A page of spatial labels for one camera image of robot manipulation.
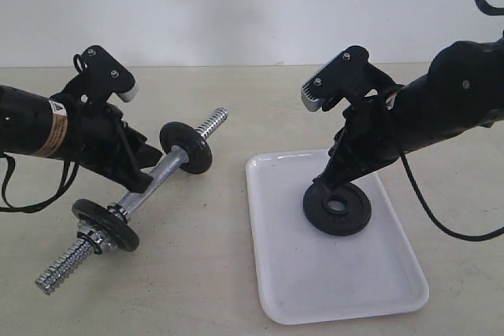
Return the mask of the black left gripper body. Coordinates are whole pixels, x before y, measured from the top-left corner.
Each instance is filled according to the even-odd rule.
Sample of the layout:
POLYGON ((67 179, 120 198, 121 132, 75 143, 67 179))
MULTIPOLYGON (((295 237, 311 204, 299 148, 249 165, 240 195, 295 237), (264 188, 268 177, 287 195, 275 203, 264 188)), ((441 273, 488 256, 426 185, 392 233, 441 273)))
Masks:
POLYGON ((123 113, 105 104, 96 113, 82 102, 66 102, 69 125, 58 148, 60 160, 77 161, 86 169, 108 179, 135 176, 126 147, 123 113))

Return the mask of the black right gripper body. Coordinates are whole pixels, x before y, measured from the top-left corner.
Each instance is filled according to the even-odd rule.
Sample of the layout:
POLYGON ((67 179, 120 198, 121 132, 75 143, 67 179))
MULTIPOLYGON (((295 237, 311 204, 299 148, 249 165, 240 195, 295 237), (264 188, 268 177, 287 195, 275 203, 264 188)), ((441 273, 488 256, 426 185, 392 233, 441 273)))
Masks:
POLYGON ((352 97, 343 111, 345 124, 330 149, 332 171, 374 171, 398 160, 386 122, 386 100, 397 92, 392 87, 375 95, 352 97))

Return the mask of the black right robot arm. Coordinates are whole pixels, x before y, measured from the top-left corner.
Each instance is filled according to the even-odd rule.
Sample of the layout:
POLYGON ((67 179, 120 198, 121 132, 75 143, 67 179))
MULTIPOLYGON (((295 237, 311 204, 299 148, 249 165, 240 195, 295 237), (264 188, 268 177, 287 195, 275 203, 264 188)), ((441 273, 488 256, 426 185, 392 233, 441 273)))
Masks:
POLYGON ((324 112, 342 99, 343 128, 313 183, 334 190, 401 157, 503 119, 503 40, 459 40, 425 74, 395 82, 359 45, 335 55, 306 83, 324 112))

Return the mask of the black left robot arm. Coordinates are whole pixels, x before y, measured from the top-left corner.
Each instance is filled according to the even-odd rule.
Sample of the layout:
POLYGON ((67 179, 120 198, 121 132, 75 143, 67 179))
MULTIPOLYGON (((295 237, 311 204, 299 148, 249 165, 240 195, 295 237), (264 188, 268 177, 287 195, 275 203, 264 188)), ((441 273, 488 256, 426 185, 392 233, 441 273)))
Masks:
POLYGON ((135 193, 150 185, 145 171, 162 157, 107 101, 65 92, 46 98, 9 86, 1 88, 1 150, 76 162, 135 193))

